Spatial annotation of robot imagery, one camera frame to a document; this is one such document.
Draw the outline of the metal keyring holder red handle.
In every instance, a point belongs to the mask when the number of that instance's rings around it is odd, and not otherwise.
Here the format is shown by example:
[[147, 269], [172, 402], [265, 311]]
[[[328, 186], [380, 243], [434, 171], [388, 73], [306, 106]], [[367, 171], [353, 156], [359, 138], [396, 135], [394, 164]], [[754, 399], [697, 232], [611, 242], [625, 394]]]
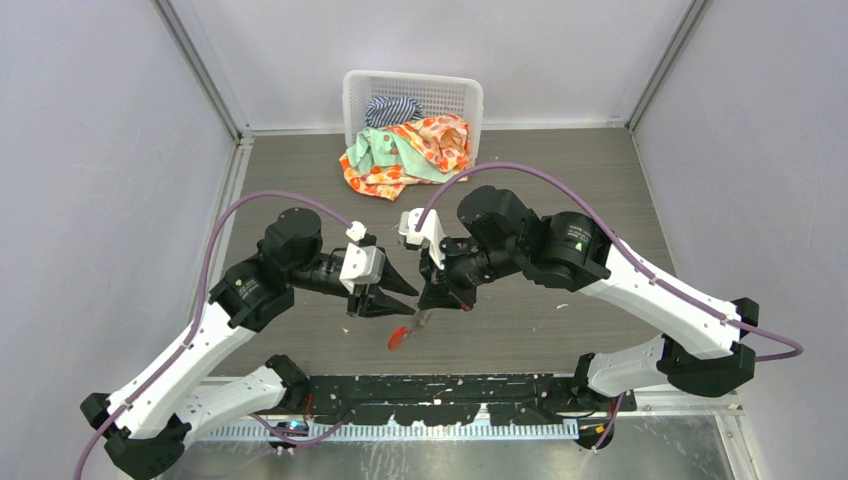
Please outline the metal keyring holder red handle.
[[387, 348], [390, 351], [397, 350], [405, 340], [423, 330], [433, 316], [433, 310], [418, 310], [413, 314], [406, 324], [398, 327], [390, 336]]

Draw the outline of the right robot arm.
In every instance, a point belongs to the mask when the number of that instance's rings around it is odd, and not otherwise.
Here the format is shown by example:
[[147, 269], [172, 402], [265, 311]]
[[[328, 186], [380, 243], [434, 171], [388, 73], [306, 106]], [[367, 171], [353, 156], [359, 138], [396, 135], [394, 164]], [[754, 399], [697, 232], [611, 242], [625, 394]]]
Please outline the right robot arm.
[[630, 389], [667, 383], [701, 397], [723, 396], [755, 374], [755, 351], [741, 341], [758, 321], [748, 298], [716, 300], [615, 244], [590, 217], [539, 216], [511, 191], [483, 186], [459, 204], [464, 238], [445, 235], [434, 211], [400, 220], [406, 247], [421, 254], [422, 310], [469, 311], [481, 285], [521, 274], [533, 283], [597, 298], [653, 326], [655, 338], [614, 353], [583, 355], [571, 397], [596, 410]]

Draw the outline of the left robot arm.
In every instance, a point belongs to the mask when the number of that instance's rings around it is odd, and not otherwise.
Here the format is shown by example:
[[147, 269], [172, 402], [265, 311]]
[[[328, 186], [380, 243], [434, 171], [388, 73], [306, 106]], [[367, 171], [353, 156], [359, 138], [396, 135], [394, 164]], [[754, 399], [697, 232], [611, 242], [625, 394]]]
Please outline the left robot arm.
[[415, 294], [383, 248], [361, 225], [351, 242], [323, 249], [319, 215], [283, 211], [256, 253], [231, 266], [210, 290], [200, 314], [146, 369], [122, 389], [93, 393], [82, 412], [105, 441], [113, 464], [134, 479], [152, 479], [174, 466], [195, 441], [234, 419], [277, 408], [302, 409], [308, 376], [287, 356], [219, 388], [195, 388], [224, 359], [289, 310], [298, 290], [343, 298], [354, 317], [409, 315]]

